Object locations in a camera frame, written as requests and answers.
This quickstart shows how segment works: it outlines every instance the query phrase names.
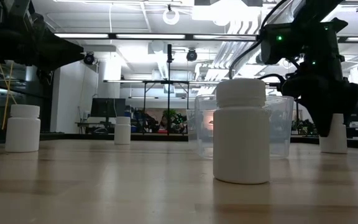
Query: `security camera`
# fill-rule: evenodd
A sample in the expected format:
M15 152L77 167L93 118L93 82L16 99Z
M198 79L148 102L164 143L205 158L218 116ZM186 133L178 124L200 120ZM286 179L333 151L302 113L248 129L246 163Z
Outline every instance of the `security camera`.
M84 63L87 65L94 65L96 63L93 52L86 53L86 56L84 58Z
M189 62L194 62L195 60L197 60L197 53L195 49L189 49L189 52L187 53L187 61Z

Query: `white bottle cap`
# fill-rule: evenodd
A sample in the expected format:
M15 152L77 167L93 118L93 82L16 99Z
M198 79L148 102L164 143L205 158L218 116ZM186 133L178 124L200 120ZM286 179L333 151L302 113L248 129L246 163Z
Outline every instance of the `white bottle cap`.
M262 80L239 78L221 82L216 87L216 102L219 107L225 106L264 106L266 86Z
M40 107L32 105L12 105L11 116L15 118L38 118Z

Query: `table surface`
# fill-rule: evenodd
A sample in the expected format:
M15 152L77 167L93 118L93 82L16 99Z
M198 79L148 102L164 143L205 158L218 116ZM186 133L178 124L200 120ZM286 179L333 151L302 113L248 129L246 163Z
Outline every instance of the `table surface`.
M44 141L0 145L3 223L358 223L358 149L292 144L269 184L213 178L187 142Z

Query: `ceiling duct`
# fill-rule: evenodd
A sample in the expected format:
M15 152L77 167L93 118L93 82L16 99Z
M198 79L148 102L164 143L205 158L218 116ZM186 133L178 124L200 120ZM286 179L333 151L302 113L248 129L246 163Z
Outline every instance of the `ceiling duct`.
M219 0L195 0L194 5L195 6L210 6ZM267 0L241 0L245 5L252 7L262 7L264 1L267 2Z
M188 81L191 80L193 73L185 70L171 70L171 80L176 81ZM163 80L163 76L161 76L160 70L152 71L152 79L153 80Z
M161 79L168 78L167 57L164 53L165 44L161 40L155 40L151 43L153 52L157 55L158 70L160 70Z

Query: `clear plastic container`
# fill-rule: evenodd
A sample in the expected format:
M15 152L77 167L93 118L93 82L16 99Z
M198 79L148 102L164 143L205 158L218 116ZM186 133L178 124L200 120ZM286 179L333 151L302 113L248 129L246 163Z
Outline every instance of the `clear plastic container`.
M267 96L264 108L270 111L271 159L289 155L293 102L289 96ZM189 142L198 155L207 159L213 158L213 113L217 108L214 95L201 95L196 97L195 110L188 110L188 126L196 127L191 134L189 131Z

